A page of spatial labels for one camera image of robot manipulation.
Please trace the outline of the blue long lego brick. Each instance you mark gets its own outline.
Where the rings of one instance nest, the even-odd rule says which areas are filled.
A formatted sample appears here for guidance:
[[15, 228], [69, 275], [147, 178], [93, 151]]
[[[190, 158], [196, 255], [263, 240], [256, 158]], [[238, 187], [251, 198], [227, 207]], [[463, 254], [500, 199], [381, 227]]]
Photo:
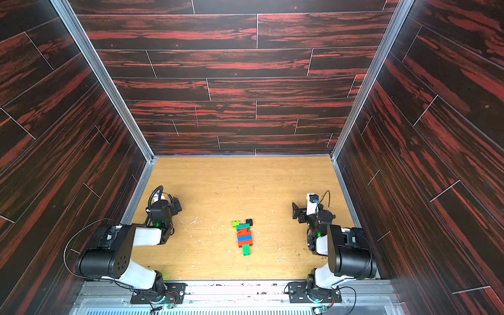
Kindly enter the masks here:
[[242, 237], [238, 237], [238, 241], [239, 241], [239, 242], [242, 242], [242, 241], [248, 241], [248, 240], [252, 240], [252, 237], [251, 237], [251, 236], [242, 236]]

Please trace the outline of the small red square lego brick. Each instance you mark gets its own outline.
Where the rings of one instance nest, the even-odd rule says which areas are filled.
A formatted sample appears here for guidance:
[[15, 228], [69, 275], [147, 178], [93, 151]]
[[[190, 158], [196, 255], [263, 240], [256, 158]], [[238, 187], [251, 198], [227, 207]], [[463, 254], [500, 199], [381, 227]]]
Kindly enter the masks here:
[[246, 229], [241, 229], [241, 231], [238, 233], [239, 236], [247, 236], [249, 235], [250, 231]]

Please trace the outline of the red long lego brick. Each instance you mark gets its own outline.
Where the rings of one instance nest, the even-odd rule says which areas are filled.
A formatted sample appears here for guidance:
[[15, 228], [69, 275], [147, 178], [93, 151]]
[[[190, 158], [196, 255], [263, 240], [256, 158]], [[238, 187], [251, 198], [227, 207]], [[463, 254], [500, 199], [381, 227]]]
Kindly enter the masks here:
[[238, 247], [239, 248], [242, 248], [244, 245], [252, 246], [253, 245], [253, 240], [245, 240], [245, 241], [240, 241], [238, 243]]

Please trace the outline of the teal green long lego brick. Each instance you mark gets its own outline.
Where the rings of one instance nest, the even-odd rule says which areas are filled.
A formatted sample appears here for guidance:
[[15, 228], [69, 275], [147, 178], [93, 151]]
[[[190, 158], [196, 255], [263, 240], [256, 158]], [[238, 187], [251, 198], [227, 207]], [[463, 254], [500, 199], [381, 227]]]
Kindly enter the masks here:
[[240, 232], [241, 230], [250, 230], [250, 225], [249, 224], [239, 224], [236, 226], [236, 230]]

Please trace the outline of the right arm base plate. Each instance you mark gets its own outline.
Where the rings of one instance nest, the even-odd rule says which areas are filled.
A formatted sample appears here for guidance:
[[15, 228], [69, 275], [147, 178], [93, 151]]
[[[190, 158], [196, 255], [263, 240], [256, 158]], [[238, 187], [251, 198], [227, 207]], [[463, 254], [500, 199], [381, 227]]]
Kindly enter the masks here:
[[284, 290], [289, 295], [290, 303], [341, 303], [338, 290], [325, 289], [308, 284], [307, 281], [289, 282]]

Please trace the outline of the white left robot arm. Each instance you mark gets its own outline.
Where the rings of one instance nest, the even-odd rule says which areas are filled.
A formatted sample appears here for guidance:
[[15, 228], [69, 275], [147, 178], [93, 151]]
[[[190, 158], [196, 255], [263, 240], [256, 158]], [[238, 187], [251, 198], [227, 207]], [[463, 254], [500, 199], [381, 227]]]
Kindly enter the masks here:
[[97, 228], [76, 263], [84, 278], [115, 280], [134, 290], [164, 291], [162, 274], [140, 266], [132, 258], [135, 247], [164, 245], [173, 235], [173, 216], [182, 211], [178, 198], [149, 202], [145, 224]]

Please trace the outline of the dark green square lego brick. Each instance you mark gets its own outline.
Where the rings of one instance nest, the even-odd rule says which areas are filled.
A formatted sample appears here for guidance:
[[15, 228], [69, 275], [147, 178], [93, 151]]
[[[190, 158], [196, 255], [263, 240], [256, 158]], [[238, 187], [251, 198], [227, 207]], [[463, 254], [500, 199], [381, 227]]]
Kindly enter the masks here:
[[251, 255], [251, 248], [249, 244], [245, 244], [242, 246], [242, 253], [244, 257]]

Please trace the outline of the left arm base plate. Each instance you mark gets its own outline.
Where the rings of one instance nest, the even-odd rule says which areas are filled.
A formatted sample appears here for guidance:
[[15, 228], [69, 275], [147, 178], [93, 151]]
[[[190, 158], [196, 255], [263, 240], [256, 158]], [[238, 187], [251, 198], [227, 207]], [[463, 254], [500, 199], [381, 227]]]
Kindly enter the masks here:
[[187, 284], [183, 282], [164, 282], [164, 286], [154, 285], [148, 290], [133, 290], [131, 304], [163, 305], [182, 304]]

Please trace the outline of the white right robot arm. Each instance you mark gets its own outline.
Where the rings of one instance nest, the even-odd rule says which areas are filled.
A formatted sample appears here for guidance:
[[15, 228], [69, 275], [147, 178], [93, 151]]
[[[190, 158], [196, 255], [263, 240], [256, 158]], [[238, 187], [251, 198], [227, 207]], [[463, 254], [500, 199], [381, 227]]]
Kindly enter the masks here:
[[333, 224], [335, 215], [316, 200], [309, 200], [306, 208], [295, 203], [292, 208], [293, 219], [308, 226], [308, 250], [328, 258], [324, 266], [308, 274], [309, 293], [332, 290], [350, 280], [375, 278], [377, 263], [363, 229]]

